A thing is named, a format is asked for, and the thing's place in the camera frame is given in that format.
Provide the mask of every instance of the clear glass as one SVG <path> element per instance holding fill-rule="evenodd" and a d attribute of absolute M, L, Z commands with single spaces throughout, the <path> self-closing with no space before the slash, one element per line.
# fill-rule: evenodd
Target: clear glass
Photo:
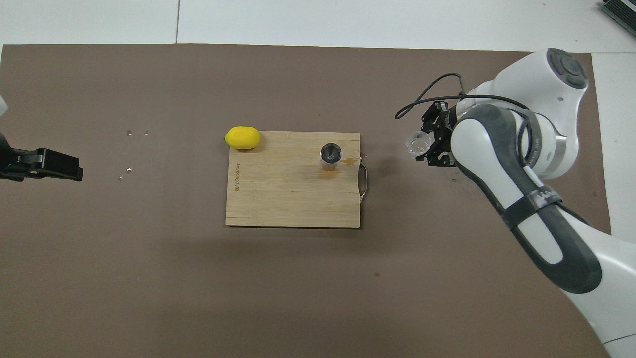
<path fill-rule="evenodd" d="M 406 139 L 405 144 L 408 152 L 416 157 L 426 153 L 434 142 L 435 137 L 433 136 L 433 133 L 417 131 Z"/>

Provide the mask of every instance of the velcro strap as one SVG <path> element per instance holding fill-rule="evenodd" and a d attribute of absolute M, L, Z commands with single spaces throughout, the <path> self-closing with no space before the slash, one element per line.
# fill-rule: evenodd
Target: velcro strap
<path fill-rule="evenodd" d="M 533 216 L 537 210 L 557 201 L 563 201 L 563 199 L 551 187 L 544 185 L 517 200 L 501 214 L 501 219 L 508 229 L 512 229 Z"/>

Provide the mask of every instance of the brown tabletop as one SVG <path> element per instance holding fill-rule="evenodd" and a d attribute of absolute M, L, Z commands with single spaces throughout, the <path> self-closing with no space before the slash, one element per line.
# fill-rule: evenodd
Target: brown tabletop
<path fill-rule="evenodd" d="M 0 131 L 79 157 L 85 176 L 0 183 L 0 355 L 604 356 L 477 186 L 406 152 L 426 107 L 392 119 L 442 73 L 470 89 L 524 55 L 5 46 Z M 429 95 L 458 91 L 447 79 Z M 234 125 L 359 132 L 362 227 L 226 227 Z M 609 232 L 593 80 L 579 138 L 549 184 Z"/>

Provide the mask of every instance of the cutting board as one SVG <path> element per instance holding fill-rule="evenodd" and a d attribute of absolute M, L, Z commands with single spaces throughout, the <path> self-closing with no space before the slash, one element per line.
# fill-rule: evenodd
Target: cutting board
<path fill-rule="evenodd" d="M 261 131 L 251 150 L 230 148 L 225 224 L 272 227 L 360 227 L 360 134 Z M 321 166 L 323 145 L 342 160 Z"/>

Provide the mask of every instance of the lemon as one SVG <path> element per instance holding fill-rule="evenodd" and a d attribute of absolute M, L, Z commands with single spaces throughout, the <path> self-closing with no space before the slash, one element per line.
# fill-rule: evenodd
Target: lemon
<path fill-rule="evenodd" d="M 254 127 L 232 127 L 225 134 L 225 143 L 234 149 L 252 149 L 261 143 L 261 134 Z"/>

